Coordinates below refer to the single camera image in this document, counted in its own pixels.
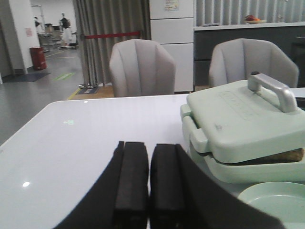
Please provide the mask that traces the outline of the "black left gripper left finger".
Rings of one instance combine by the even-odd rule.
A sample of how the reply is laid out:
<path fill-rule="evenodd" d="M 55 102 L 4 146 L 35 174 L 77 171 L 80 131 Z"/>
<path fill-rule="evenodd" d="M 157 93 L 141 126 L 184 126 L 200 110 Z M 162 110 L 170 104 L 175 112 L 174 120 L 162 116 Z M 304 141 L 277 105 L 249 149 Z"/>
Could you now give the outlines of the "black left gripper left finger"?
<path fill-rule="evenodd" d="M 96 182 L 57 229 L 144 229 L 148 154 L 143 142 L 120 141 Z"/>

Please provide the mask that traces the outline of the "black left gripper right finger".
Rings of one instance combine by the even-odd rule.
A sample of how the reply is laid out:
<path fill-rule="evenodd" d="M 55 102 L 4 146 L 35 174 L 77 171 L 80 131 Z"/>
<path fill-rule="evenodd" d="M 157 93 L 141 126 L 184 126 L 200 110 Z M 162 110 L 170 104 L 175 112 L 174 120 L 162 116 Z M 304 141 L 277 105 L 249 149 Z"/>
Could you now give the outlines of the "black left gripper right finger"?
<path fill-rule="evenodd" d="M 152 229 L 282 229 L 209 178 L 179 145 L 157 144 L 151 160 Z"/>

